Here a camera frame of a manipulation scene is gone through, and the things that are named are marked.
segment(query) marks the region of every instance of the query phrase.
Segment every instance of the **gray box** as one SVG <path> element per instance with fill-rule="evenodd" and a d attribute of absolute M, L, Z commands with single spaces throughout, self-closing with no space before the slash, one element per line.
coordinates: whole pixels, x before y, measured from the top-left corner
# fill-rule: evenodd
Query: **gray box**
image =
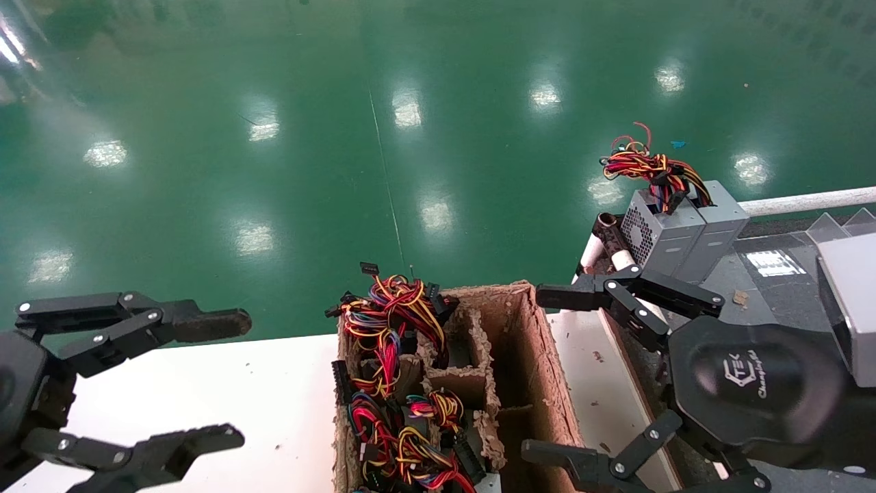
<path fill-rule="evenodd" d="M 721 183 L 708 181 L 703 184 L 709 190 L 713 205 L 696 209 L 705 227 L 687 258 L 673 274 L 685 282 L 705 281 L 718 261 L 730 251 L 733 240 L 750 219 Z"/>
<path fill-rule="evenodd" d="M 876 387 L 876 233 L 818 243 L 819 294 L 859 387 Z"/>
<path fill-rule="evenodd" d="M 685 261 L 705 227 L 696 207 L 687 199 L 671 216 L 654 213 L 657 201 L 648 190 L 636 190 L 624 215 L 620 231 L 632 258 L 641 266 L 673 275 Z"/>

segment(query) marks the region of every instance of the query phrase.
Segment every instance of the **gray power supply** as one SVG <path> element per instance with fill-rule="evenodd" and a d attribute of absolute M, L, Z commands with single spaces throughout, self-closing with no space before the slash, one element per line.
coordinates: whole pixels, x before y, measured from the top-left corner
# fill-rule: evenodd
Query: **gray power supply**
<path fill-rule="evenodd" d="M 632 194 L 620 231 L 636 263 L 685 282 L 709 276 L 749 217 L 720 183 L 704 184 L 714 205 L 697 208 L 685 199 L 672 215 L 654 212 L 648 190 Z"/>

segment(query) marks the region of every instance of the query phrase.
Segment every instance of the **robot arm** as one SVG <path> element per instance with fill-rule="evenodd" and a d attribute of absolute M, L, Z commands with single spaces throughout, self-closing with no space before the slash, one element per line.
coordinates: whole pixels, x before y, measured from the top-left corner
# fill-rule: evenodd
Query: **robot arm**
<path fill-rule="evenodd" d="M 528 460 L 563 465 L 573 481 L 582 478 L 576 487 L 647 491 L 631 482 L 635 470 L 676 434 L 731 473 L 686 493 L 769 490 L 748 459 L 876 477 L 876 444 L 869 438 L 876 429 L 876 391 L 855 384 L 831 333 L 726 324 L 717 319 L 722 297 L 639 266 L 584 275 L 572 286 L 541 285 L 536 293 L 544 307 L 607 310 L 659 353 L 666 368 L 661 384 L 668 410 L 615 459 L 588 449 L 524 444 Z M 636 297 L 690 321 L 670 333 Z"/>
<path fill-rule="evenodd" d="M 128 493 L 177 482 L 194 460 L 241 447 L 231 425 L 150 437 L 120 447 L 60 432 L 75 400 L 77 374 L 88 378 L 172 341 L 246 334 L 246 311 L 201 311 L 192 300 L 158 303 L 137 292 L 36 300 L 17 308 L 17 330 L 0 333 L 0 491 L 42 461 L 95 473 L 69 493 Z M 46 335 L 94 331 L 55 356 Z"/>

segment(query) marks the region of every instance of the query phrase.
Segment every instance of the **black connector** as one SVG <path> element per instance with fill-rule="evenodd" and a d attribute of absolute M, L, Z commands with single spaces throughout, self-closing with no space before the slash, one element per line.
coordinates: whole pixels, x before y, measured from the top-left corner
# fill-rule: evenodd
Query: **black connector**
<path fill-rule="evenodd" d="M 456 437 L 456 443 L 453 444 L 453 451 L 456 453 L 456 458 L 460 465 L 463 466 L 463 471 L 471 479 L 471 484 L 478 484 L 487 477 L 486 471 L 481 467 L 480 461 L 477 460 L 475 451 L 471 450 L 469 441 L 465 439 L 465 431 L 459 432 Z"/>
<path fill-rule="evenodd" d="M 325 311 L 326 318 L 338 318 L 341 316 L 341 307 L 339 305 L 332 306 L 328 310 Z"/>
<path fill-rule="evenodd" d="M 432 303 L 432 306 L 435 307 L 435 319 L 438 321 L 442 327 L 444 324 L 450 320 L 450 316 L 453 315 L 453 312 L 456 310 L 456 307 L 459 306 L 459 298 L 457 297 L 441 297 L 441 309 L 439 310 L 438 306 L 435 306 L 435 303 Z"/>
<path fill-rule="evenodd" d="M 335 374 L 337 405 L 350 405 L 353 402 L 353 384 L 350 381 L 350 372 L 347 371 L 347 362 L 332 361 L 331 371 Z"/>
<path fill-rule="evenodd" d="M 377 360 L 369 360 L 362 365 L 362 378 L 363 380 L 373 380 L 374 375 L 377 374 L 378 368 L 380 368 L 380 362 Z"/>
<path fill-rule="evenodd" d="M 672 195 L 669 196 L 669 202 L 667 203 L 666 215 L 671 216 L 675 209 L 678 209 L 678 206 L 682 204 L 684 201 L 684 197 L 688 196 L 688 194 L 684 190 L 677 190 L 672 192 Z"/>
<path fill-rule="evenodd" d="M 389 419 L 387 424 L 393 435 L 398 435 L 405 427 L 405 410 L 395 399 L 386 401 L 386 418 Z"/>
<path fill-rule="evenodd" d="M 368 471 L 365 475 L 365 486 L 372 491 L 386 491 L 388 479 L 377 471 Z"/>
<path fill-rule="evenodd" d="M 411 326 L 408 326 L 405 329 L 405 333 L 401 336 L 401 353 L 417 353 L 417 330 Z"/>
<path fill-rule="evenodd" d="M 453 448 L 453 445 L 456 444 L 456 433 L 453 433 L 450 430 L 444 431 L 441 433 L 441 448 Z"/>
<path fill-rule="evenodd" d="M 373 443 L 362 443 L 359 447 L 359 461 L 376 461 L 380 458 L 380 447 Z"/>
<path fill-rule="evenodd" d="M 347 291 L 347 292 L 344 293 L 343 296 L 341 297 L 341 303 L 343 303 L 343 304 L 350 304 L 350 303 L 353 303 L 354 301 L 356 301 L 357 299 L 359 299 L 358 296 L 356 296 L 356 295 L 354 295 L 353 293 L 350 293 L 349 291 Z"/>
<path fill-rule="evenodd" d="M 434 283 L 430 282 L 429 284 L 426 285 L 426 297 L 429 298 L 430 300 L 438 297 L 438 294 L 440 291 L 441 291 L 440 284 L 434 284 Z"/>
<path fill-rule="evenodd" d="M 654 178 L 648 180 L 652 185 L 663 187 L 669 185 L 669 176 L 672 175 L 671 169 L 665 169 L 658 173 Z"/>
<path fill-rule="evenodd" d="M 378 268 L 378 264 L 359 262 L 359 267 L 362 269 L 362 274 L 380 275 L 380 269 Z"/>

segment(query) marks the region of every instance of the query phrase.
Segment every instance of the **bundle of cables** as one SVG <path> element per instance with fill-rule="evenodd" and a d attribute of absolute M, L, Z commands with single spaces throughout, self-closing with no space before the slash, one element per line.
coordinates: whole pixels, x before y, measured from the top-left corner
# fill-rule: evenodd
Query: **bundle of cables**
<path fill-rule="evenodd" d="M 434 315 L 432 302 L 426 296 L 423 281 L 414 279 L 413 282 L 409 282 L 403 275 L 391 275 L 381 281 L 374 275 L 374 284 L 369 294 L 372 302 L 383 309 L 387 318 L 393 314 L 403 318 L 432 341 L 439 355 L 446 354 L 447 343 L 444 339 L 444 331 Z M 403 328 L 399 328 L 399 333 L 404 333 L 403 331 Z"/>
<path fill-rule="evenodd" d="M 370 380 L 353 378 L 353 383 L 370 396 L 380 396 L 384 399 L 392 395 L 395 382 L 399 379 L 399 355 L 401 342 L 395 331 L 382 331 L 377 336 L 377 346 L 370 349 L 378 360 L 377 371 Z"/>
<path fill-rule="evenodd" d="M 370 396 L 387 398 L 399 378 L 400 338 L 407 330 L 416 329 L 432 341 L 438 361 L 446 361 L 448 352 L 423 281 L 409 282 L 403 275 L 373 278 L 370 298 L 348 294 L 338 308 L 343 328 L 356 340 L 356 346 L 364 354 L 374 353 L 378 360 L 371 379 L 354 378 L 353 383 Z"/>
<path fill-rule="evenodd" d="M 475 487 L 469 478 L 459 471 L 454 455 L 442 454 L 411 426 L 403 428 L 399 433 L 396 464 L 401 479 L 408 484 L 416 481 L 423 488 L 438 489 L 446 482 L 455 481 L 463 488 L 464 493 L 475 493 Z"/>
<path fill-rule="evenodd" d="M 690 185 L 696 189 L 698 206 L 712 205 L 700 175 L 686 162 L 669 159 L 665 154 L 651 154 L 651 129 L 640 122 L 633 123 L 645 129 L 646 144 L 629 135 L 614 139 L 611 155 L 599 160 L 605 177 L 613 180 L 622 175 L 647 180 L 651 195 L 657 199 L 658 210 L 667 214 L 672 214 L 688 196 Z"/>
<path fill-rule="evenodd" d="M 442 430 L 459 433 L 463 417 L 463 402 L 449 390 L 429 392 L 424 396 L 408 396 L 407 405 L 411 408 L 411 418 L 434 418 Z"/>
<path fill-rule="evenodd" d="M 362 476 L 367 474 L 369 464 L 380 469 L 384 476 L 394 474 L 392 461 L 399 441 L 393 436 L 385 413 L 364 392 L 353 394 L 353 401 L 347 407 L 347 413 L 353 433 L 364 445 L 377 448 L 375 457 L 364 459 Z"/>

